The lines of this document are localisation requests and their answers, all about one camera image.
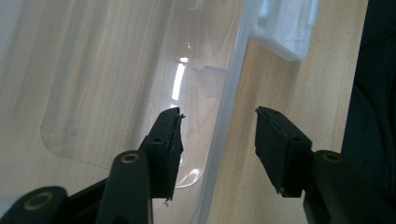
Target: dark background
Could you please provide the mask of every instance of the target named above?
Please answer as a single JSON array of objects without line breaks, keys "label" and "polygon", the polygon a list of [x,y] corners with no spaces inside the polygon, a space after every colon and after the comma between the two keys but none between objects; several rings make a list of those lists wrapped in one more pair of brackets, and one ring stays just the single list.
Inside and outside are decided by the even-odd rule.
[{"label": "dark background", "polygon": [[377,189],[396,193],[396,0],[370,0],[342,148]]}]

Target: transparent plastic container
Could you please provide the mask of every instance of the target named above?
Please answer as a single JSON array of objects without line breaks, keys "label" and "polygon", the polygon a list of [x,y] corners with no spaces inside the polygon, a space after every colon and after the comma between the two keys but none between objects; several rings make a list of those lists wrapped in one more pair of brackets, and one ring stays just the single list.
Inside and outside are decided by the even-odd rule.
[{"label": "transparent plastic container", "polygon": [[185,151],[154,222],[205,223],[248,38],[271,40],[256,26],[268,2],[0,0],[0,209],[105,178],[178,106]]}]

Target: black plastic part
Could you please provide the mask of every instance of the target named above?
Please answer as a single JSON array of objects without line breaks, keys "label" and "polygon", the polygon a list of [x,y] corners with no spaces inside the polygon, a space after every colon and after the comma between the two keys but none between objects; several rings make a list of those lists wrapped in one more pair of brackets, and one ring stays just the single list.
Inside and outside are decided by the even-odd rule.
[{"label": "black plastic part", "polygon": [[152,198],[173,197],[183,152],[180,134],[183,118],[178,107],[163,111],[139,148],[139,151],[145,151],[148,155]]},{"label": "black plastic part", "polygon": [[107,178],[69,197],[69,223],[94,223],[105,191]]},{"label": "black plastic part", "polygon": [[381,195],[340,154],[316,152],[311,174],[331,223],[396,223],[395,213]]},{"label": "black plastic part", "polygon": [[0,223],[63,223],[61,210],[66,201],[67,194],[63,188],[35,189],[18,199],[4,214]]},{"label": "black plastic part", "polygon": [[312,178],[305,183],[304,211],[309,224],[330,223],[330,213]]},{"label": "black plastic part", "polygon": [[145,152],[126,151],[114,159],[95,223],[152,223]]},{"label": "black plastic part", "polygon": [[313,154],[312,142],[278,111],[260,106],[256,112],[257,156],[278,193],[301,197]]}]

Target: screw hole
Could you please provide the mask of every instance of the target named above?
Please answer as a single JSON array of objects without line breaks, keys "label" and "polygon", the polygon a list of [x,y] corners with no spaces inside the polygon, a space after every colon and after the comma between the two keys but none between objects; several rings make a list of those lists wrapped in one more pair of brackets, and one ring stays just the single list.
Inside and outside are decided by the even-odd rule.
[{"label": "screw hole", "polygon": [[341,158],[338,155],[326,153],[323,155],[323,159],[330,162],[341,162]]},{"label": "screw hole", "polygon": [[139,160],[139,156],[136,155],[136,154],[128,154],[128,155],[125,155],[125,156],[123,156],[121,158],[121,161],[123,163],[132,163],[132,162],[135,162],[137,160]]},{"label": "screw hole", "polygon": [[43,206],[45,206],[47,203],[49,203],[53,198],[53,193],[52,192],[41,192],[37,195],[35,195],[34,197],[32,197],[31,199],[29,199],[29,201],[27,201],[23,208],[27,211],[34,211],[37,210],[39,208],[42,208]]}]

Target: wooden surface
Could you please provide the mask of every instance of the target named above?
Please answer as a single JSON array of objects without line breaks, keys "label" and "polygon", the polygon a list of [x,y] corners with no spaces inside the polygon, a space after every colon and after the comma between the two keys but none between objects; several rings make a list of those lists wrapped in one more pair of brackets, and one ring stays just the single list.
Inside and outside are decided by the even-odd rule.
[{"label": "wooden surface", "polygon": [[340,151],[367,1],[321,0],[308,58],[287,63],[250,41],[209,223],[306,223],[303,200],[276,194],[254,153],[258,105],[286,115],[313,149]]},{"label": "wooden surface", "polygon": [[[241,3],[20,0],[0,55],[0,198],[49,185],[74,193],[101,180],[159,111],[179,105],[188,115],[183,142],[192,146],[179,181],[193,185],[177,189],[169,207],[154,206],[157,223],[186,223],[219,106],[203,91],[201,69],[227,67]],[[301,63],[249,42],[210,223],[304,223],[301,200],[280,199],[254,155],[254,109],[278,109],[314,149],[339,150],[366,4],[322,0]]]}]

